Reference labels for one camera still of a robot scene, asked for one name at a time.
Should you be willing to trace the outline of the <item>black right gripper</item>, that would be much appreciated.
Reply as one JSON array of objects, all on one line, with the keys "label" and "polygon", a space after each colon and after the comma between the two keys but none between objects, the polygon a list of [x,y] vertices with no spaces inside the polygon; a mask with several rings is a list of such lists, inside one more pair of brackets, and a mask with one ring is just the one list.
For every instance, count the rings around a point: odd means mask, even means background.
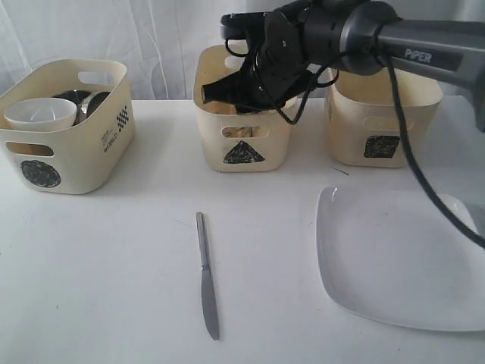
[{"label": "black right gripper", "polygon": [[279,64],[266,46],[252,49],[239,71],[201,88],[202,101],[236,105],[237,114],[260,113],[283,107],[310,86],[314,74],[307,64]]}]

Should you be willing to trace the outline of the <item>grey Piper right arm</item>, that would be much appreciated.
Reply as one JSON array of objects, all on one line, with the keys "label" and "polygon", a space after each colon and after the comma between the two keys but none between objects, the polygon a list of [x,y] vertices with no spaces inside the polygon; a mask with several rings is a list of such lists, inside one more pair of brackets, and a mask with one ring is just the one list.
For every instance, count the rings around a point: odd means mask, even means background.
[{"label": "grey Piper right arm", "polygon": [[201,87],[202,101],[240,113],[279,108],[317,89],[309,66],[370,76],[394,68],[468,92],[484,128],[484,25],[405,20],[382,1],[294,1],[268,12],[226,14],[222,37],[248,46],[238,71]]}]

